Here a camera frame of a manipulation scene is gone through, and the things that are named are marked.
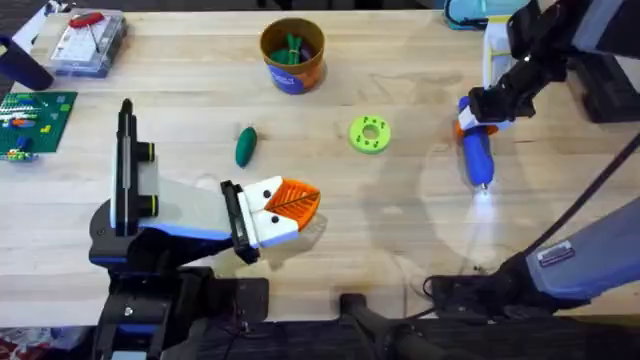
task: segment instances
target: green ring toy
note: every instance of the green ring toy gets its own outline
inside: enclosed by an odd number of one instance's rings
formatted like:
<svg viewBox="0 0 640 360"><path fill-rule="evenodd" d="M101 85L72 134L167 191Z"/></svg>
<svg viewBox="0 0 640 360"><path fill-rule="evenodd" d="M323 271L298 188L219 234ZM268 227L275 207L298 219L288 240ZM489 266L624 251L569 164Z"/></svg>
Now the green ring toy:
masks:
<svg viewBox="0 0 640 360"><path fill-rule="evenodd" d="M391 127L376 115L361 116L349 126L349 142L363 154L378 154L391 141Z"/></svg>

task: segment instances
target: cable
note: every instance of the cable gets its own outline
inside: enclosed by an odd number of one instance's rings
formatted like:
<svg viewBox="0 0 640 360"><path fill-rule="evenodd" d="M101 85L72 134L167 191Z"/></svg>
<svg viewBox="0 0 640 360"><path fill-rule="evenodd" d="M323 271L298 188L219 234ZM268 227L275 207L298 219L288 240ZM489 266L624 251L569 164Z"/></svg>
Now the cable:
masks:
<svg viewBox="0 0 640 360"><path fill-rule="evenodd" d="M233 336L231 340L229 340L229 344L227 345L227 350L225 350L222 360L227 360L227 357L229 357L229 352L231 352L231 348L233 347L233 343L236 341L238 337L240 337L240 333L235 334L235 336Z"/></svg>
<svg viewBox="0 0 640 360"><path fill-rule="evenodd" d="M640 146L640 132L625 146L616 157L611 160L604 170L596 177L596 179L587 187L587 189L576 199L576 201L554 222L547 231L542 233L540 237L527 247L523 254L527 256L534 252L540 245L549 240L560 228L562 228L575 215L584 204L602 187L602 185L618 170L618 168L633 154Z"/></svg>
<svg viewBox="0 0 640 360"><path fill-rule="evenodd" d="M432 278L433 278L433 276L427 276L427 278L424 279L424 281L422 282L422 292L424 293L424 295L426 297L429 298L429 300L431 300L431 302L433 302L433 295L431 295L431 293L429 291L427 291L427 283L429 281L431 281ZM432 307L428 308L427 310L421 311L421 312L419 312L417 314L413 314L411 316L407 316L406 319L419 319L419 318L421 318L423 316L427 316L427 315L429 315L429 314L431 314L431 313L433 313L435 311L436 311L436 307L432 306Z"/></svg>
<svg viewBox="0 0 640 360"><path fill-rule="evenodd" d="M447 0L447 2L444 3L444 17L452 24L460 26L460 27L467 27L467 26L471 26L477 30L484 30L487 28L487 23L489 22L489 19L487 18L480 18L480 19L469 19L469 18L463 18L462 21L458 21L454 18L451 17L451 13L449 8L451 7L451 0Z"/></svg>

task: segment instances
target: clear plastic container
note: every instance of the clear plastic container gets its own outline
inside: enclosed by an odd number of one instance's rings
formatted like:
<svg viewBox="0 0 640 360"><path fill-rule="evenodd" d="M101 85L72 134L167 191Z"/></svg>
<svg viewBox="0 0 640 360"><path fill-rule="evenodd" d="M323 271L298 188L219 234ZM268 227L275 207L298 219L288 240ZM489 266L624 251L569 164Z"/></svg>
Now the clear plastic container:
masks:
<svg viewBox="0 0 640 360"><path fill-rule="evenodd" d="M92 12L102 13L104 19L90 29L67 26L47 54L45 67L55 75L104 78L109 73L127 33L126 20L119 10L73 9L71 17Z"/></svg>

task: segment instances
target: wooden tabletop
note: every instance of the wooden tabletop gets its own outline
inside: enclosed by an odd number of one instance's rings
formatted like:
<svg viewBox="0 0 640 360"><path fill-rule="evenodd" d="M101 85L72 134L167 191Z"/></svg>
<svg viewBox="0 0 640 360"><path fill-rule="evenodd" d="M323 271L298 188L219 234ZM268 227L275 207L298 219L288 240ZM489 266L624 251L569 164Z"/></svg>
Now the wooden tabletop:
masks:
<svg viewBox="0 0 640 360"><path fill-rule="evenodd" d="M277 90L258 48L261 31L284 16L315 21L326 36L327 77L305 95ZM342 292L366 294L387 316L425 309L425 276L494 270L537 238L640 127L593 124L566 84L551 85L536 98L537 116L492 138L495 182L479 199L452 125L460 96L482 81L482 33L452 31L431 11L126 17L130 32L108 78L59 78L51 88L80 93L58 152L27 166L0 164L0 326L96 323L108 279L88 261L89 220L109 196L125 97L166 178L217 191L227 179L282 175L321 190L298 243L264 251L251 266L232 252L199 261L220 275L267 277L271 320L335 318ZM67 20L47 20L37 59ZM379 155L360 154L346 139L350 121L364 114L392 126ZM249 125L260 140L240 169L234 146ZM638 169L634 155L561 235L636 197ZM637 313L639 292L624 286L572 313Z"/></svg>

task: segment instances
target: cup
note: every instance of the cup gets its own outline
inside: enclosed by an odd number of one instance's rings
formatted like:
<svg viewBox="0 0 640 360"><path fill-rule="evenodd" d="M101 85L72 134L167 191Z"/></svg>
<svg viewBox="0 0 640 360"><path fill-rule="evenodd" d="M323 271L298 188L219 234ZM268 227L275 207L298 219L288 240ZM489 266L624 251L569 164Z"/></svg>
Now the cup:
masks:
<svg viewBox="0 0 640 360"><path fill-rule="evenodd" d="M51 86L53 76L10 37L0 35L0 46L1 73L31 90L40 91Z"/></svg>
<svg viewBox="0 0 640 360"><path fill-rule="evenodd" d="M311 59L296 65L271 60L270 54L287 47L287 34L302 38ZM287 94L302 94L318 84L324 76L324 34L315 23L301 18L277 20L262 32L260 49L273 83Z"/></svg>

